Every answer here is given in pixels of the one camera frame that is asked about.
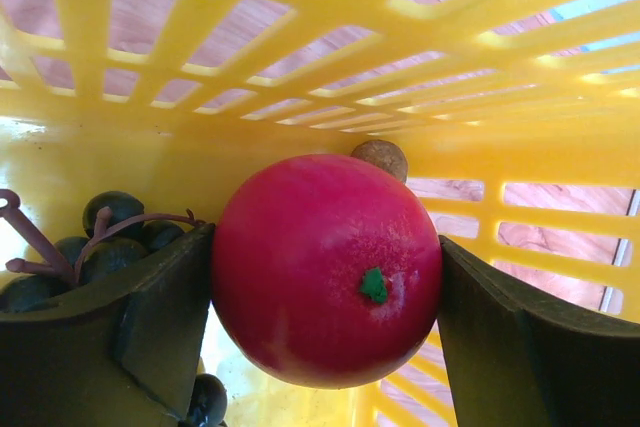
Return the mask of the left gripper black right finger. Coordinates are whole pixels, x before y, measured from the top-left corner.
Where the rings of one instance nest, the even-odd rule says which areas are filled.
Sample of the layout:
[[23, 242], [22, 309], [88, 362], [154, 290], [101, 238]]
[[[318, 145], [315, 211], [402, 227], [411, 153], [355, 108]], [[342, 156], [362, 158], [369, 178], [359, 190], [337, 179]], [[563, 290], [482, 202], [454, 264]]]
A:
[[458, 425], [638, 425], [638, 324], [440, 243], [438, 324]]

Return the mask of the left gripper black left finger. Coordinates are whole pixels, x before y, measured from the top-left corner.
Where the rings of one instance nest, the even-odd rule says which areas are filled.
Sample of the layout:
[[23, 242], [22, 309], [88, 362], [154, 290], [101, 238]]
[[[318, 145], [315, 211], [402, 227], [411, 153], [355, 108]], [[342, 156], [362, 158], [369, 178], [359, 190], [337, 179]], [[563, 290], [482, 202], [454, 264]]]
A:
[[175, 426], [211, 302], [214, 225], [107, 277], [1, 317], [4, 426]]

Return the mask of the red pomegranate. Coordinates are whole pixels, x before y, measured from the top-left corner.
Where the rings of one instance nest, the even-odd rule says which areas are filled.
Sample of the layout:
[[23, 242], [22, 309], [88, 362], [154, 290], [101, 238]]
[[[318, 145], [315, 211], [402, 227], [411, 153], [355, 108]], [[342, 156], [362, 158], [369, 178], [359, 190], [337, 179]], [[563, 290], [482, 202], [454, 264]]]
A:
[[293, 157], [254, 174], [213, 237], [222, 326], [255, 366], [306, 387], [360, 386], [405, 364], [434, 325], [441, 279], [421, 201], [344, 155]]

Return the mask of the yellow plastic basket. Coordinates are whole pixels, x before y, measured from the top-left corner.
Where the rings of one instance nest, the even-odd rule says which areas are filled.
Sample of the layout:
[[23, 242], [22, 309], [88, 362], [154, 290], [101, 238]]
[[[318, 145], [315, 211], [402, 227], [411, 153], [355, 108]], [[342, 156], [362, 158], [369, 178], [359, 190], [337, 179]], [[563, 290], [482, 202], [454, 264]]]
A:
[[[396, 144], [437, 232], [639, 326], [639, 0], [1, 0], [1, 193], [48, 238], [104, 191], [216, 228], [250, 177]], [[324, 389], [255, 366], [211, 302], [231, 426], [460, 426], [434, 325]]]

